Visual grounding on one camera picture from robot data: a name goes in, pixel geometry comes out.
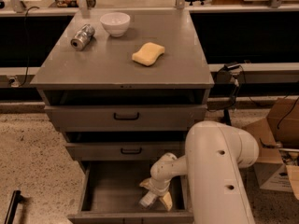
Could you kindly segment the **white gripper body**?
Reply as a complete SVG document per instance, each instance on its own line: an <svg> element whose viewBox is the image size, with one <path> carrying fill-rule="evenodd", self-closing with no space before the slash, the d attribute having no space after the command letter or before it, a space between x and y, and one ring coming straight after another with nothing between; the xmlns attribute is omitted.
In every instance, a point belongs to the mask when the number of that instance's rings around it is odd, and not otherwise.
<svg viewBox="0 0 299 224"><path fill-rule="evenodd" d="M170 179L149 179L149 190L157 196L164 196L169 191Z"/></svg>

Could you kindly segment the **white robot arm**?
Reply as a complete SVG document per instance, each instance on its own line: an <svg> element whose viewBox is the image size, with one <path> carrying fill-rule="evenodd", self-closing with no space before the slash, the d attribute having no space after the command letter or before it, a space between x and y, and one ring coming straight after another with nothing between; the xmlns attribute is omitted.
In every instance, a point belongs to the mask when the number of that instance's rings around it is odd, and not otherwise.
<svg viewBox="0 0 299 224"><path fill-rule="evenodd" d="M172 208L170 181L188 178L194 224L255 224L239 170L257 161L259 147L248 132L216 121L201 121L187 133L185 154L164 154L140 183L144 207L160 201Z"/></svg>

